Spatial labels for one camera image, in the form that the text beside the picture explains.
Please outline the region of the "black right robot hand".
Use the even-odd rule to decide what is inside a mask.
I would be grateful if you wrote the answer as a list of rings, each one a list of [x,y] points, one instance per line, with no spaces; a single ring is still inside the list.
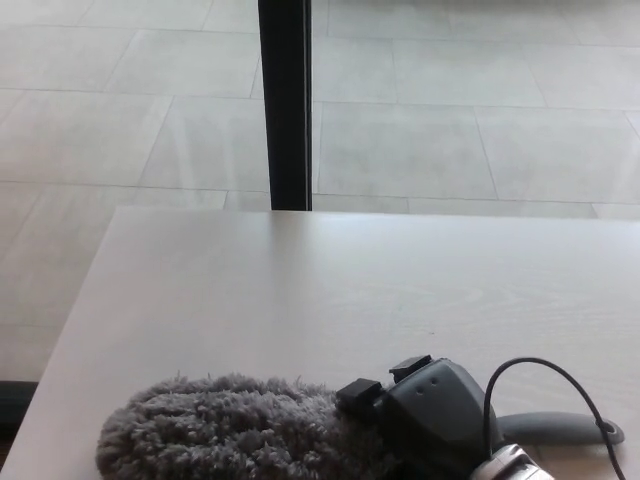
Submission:
[[[399,461],[390,479],[468,479],[488,459],[485,393],[460,365],[429,355],[389,370],[394,384],[359,378],[337,391],[338,409],[374,427]]]

